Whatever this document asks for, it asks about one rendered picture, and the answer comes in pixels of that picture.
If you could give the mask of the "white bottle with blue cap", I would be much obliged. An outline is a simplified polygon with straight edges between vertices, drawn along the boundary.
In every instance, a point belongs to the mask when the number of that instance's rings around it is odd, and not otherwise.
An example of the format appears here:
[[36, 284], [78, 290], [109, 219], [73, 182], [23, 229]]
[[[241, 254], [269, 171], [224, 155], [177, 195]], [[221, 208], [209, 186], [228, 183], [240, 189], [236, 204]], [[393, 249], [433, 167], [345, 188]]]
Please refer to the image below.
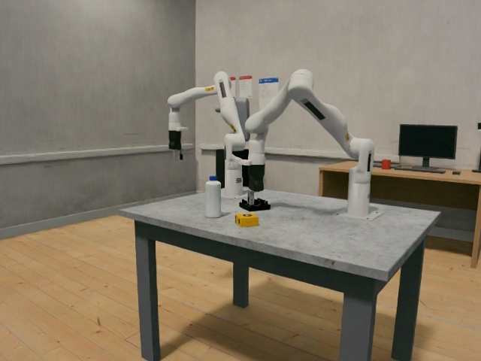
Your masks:
[[217, 176], [210, 176], [206, 182], [206, 217], [221, 217], [221, 183]]

